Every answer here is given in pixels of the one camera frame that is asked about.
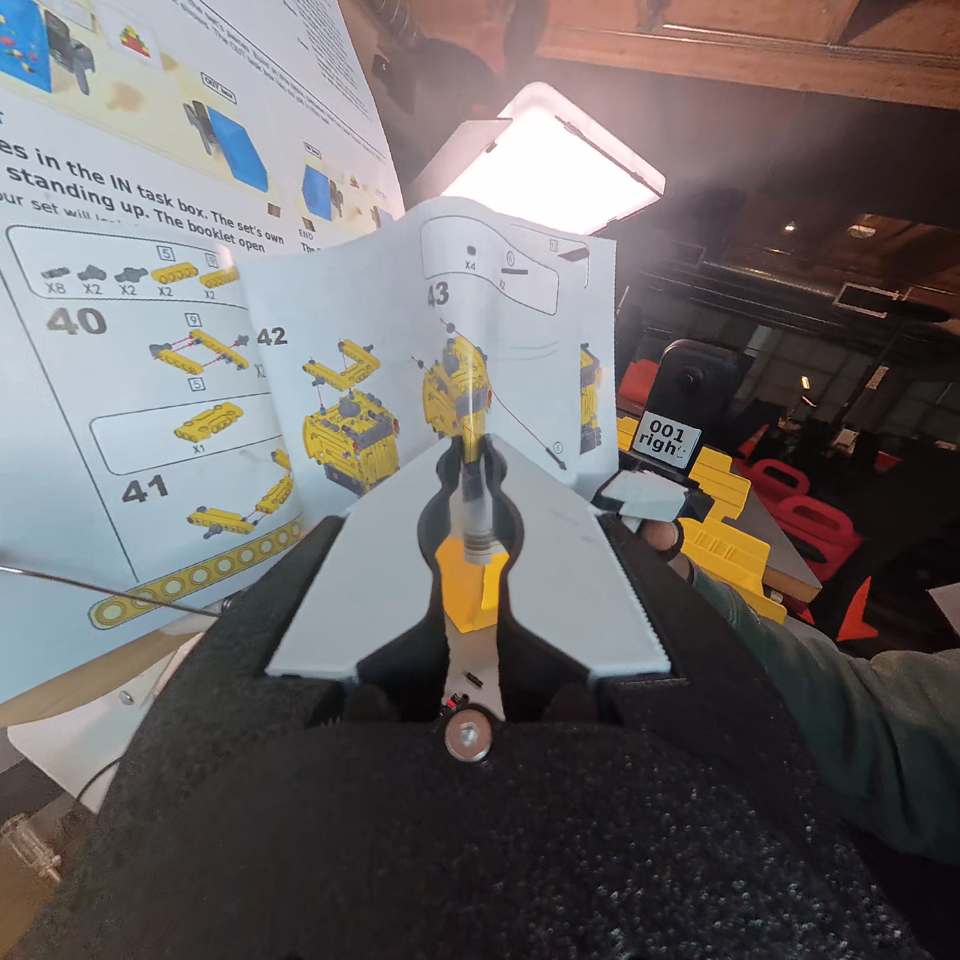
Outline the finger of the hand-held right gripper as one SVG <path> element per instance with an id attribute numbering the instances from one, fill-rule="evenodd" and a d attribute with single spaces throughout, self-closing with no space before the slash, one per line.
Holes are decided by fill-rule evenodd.
<path id="1" fill-rule="evenodd" d="M 624 522 L 674 522 L 688 493 L 684 484 L 650 470 L 619 471 L 599 488 L 598 505 Z"/>

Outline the person's right hand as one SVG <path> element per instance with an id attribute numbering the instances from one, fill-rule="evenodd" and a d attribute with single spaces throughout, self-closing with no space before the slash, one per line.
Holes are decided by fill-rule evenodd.
<path id="1" fill-rule="evenodd" d="M 638 527 L 637 535 L 651 546 L 684 582 L 693 583 L 695 567 L 683 552 L 685 531 L 680 522 L 644 519 Z"/>

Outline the white printed task sheet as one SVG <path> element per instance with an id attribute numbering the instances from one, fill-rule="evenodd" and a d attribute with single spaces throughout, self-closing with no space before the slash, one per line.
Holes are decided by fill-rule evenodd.
<path id="1" fill-rule="evenodd" d="M 3 1 L 2 223 L 139 224 L 263 254 L 404 215 L 338 2 Z"/>

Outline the nested yellow bins stack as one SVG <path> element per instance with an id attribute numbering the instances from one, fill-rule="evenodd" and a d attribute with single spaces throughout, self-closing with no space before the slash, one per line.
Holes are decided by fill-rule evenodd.
<path id="1" fill-rule="evenodd" d="M 728 523 L 738 519 L 746 506 L 750 481 L 733 472 L 731 456 L 709 447 L 699 453 L 691 477 L 713 504 L 704 520 L 680 521 L 684 531 L 681 552 L 737 591 L 757 614 L 784 624 L 787 610 L 782 597 L 771 596 L 762 582 L 769 544 Z"/>

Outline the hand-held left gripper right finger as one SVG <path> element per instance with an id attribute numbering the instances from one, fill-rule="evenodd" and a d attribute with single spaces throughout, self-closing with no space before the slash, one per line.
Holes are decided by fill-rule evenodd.
<path id="1" fill-rule="evenodd" d="M 493 529 L 506 546 L 496 649 L 503 712 L 538 722 L 575 685 L 660 681 L 671 661 L 604 514 L 503 438 L 485 438 Z"/>

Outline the lego instruction booklet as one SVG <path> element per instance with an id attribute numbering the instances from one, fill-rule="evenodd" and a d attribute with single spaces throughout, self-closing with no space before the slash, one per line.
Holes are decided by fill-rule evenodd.
<path id="1" fill-rule="evenodd" d="M 486 430 L 583 493 L 616 460 L 616 242 L 439 198 L 339 246 L 2 222 L 2 564 L 204 607 Z M 2 701 L 178 611 L 2 573 Z"/>

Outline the orange plastic crate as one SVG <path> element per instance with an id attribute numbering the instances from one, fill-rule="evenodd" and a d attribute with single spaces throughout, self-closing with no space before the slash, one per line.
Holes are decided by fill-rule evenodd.
<path id="1" fill-rule="evenodd" d="M 617 407 L 627 410 L 645 407 L 658 372 L 659 363 L 650 359 L 630 362 L 617 389 Z"/>

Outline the metal page holder clip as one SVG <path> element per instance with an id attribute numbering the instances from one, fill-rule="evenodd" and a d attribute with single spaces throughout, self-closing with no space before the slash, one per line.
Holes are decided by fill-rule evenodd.
<path id="1" fill-rule="evenodd" d="M 67 577 L 58 576 L 55 574 L 49 574 L 42 571 L 19 568 L 19 567 L 7 565 L 5 563 L 1 564 L 1 572 L 19 576 L 19 577 L 25 577 L 33 580 L 43 581 L 47 583 L 54 583 L 54 584 L 59 584 L 63 586 L 69 586 L 69 587 L 73 587 L 89 593 L 101 594 L 103 596 L 123 598 L 131 601 L 134 604 L 146 604 L 149 606 L 162 607 L 170 610 L 175 610 L 186 615 L 193 615 L 193 616 L 213 618 L 213 619 L 219 619 L 224 615 L 224 611 L 222 609 L 210 610 L 205 607 L 200 608 L 196 606 L 188 606 L 184 603 L 164 600 L 152 594 L 143 596 L 136 592 L 116 589 L 108 586 L 102 586 L 92 582 L 79 581 L 73 578 L 67 578 Z"/>

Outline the yellow plastic bin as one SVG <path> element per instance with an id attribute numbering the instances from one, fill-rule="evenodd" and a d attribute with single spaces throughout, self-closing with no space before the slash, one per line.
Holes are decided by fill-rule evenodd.
<path id="1" fill-rule="evenodd" d="M 499 584 L 509 555 L 500 550 L 480 566 L 468 562 L 462 538 L 448 536 L 438 546 L 442 606 L 461 634 L 493 627 L 498 622 Z"/>

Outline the person's right forearm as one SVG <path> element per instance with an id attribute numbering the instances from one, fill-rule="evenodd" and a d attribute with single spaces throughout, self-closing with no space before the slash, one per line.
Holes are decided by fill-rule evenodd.
<path id="1" fill-rule="evenodd" d="M 756 656 L 842 817 L 892 850 L 959 864 L 959 651 L 848 655 L 757 614 L 692 561 L 687 580 Z"/>

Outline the bright light panel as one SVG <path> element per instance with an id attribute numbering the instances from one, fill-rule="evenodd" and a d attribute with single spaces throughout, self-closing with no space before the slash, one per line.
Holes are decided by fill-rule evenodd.
<path id="1" fill-rule="evenodd" d="M 492 119 L 463 121 L 413 180 L 409 207 L 441 196 L 568 234 L 595 234 L 644 210 L 666 177 L 543 81 Z"/>

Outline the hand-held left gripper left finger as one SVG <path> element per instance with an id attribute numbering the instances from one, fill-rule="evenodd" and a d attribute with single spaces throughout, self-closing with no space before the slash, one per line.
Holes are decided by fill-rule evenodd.
<path id="1" fill-rule="evenodd" d="M 439 714 L 450 669 L 436 557 L 451 531 L 461 439 L 419 454 L 350 509 L 274 651 L 271 677 L 374 686 L 400 719 Z"/>

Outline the red plastic basket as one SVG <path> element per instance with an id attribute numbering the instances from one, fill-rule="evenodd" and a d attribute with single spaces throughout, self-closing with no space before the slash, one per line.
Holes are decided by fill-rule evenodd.
<path id="1" fill-rule="evenodd" d="M 846 451 L 832 444 L 806 444 L 801 429 L 765 425 L 741 452 L 752 491 L 775 525 L 797 549 L 816 579 L 825 585 L 862 543 L 848 514 L 828 501 L 829 487 L 849 464 Z"/>

